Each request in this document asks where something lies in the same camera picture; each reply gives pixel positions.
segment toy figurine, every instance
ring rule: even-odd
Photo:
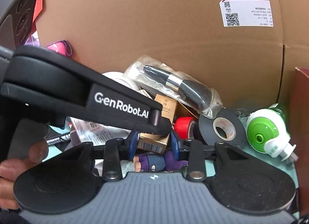
[[[154,153],[142,153],[133,158],[135,172],[176,171],[188,161],[178,161],[174,158],[172,150],[166,150],[163,156]]]

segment plastic bag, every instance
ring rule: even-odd
[[[123,76],[150,86],[208,118],[215,118],[222,108],[220,96],[214,89],[148,56],[137,59]]]

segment barcode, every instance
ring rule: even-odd
[[[147,151],[152,151],[152,152],[157,152],[157,153],[161,153],[162,151],[162,147],[155,145],[155,144],[151,144],[151,143],[147,143],[147,142],[142,142],[141,143],[141,148],[147,150]]]
[[[225,14],[228,26],[239,26],[238,13]]]
[[[96,123],[93,122],[89,122],[89,125],[92,129],[95,129],[98,126]]]

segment gray ribbed surface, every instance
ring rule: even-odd
[[[264,217],[239,214],[219,204],[201,183],[180,173],[128,173],[104,184],[89,204],[61,215],[20,215],[32,224],[290,224],[285,211]]]

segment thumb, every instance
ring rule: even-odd
[[[46,140],[35,143],[28,152],[29,160],[33,163],[41,162],[48,155]]]

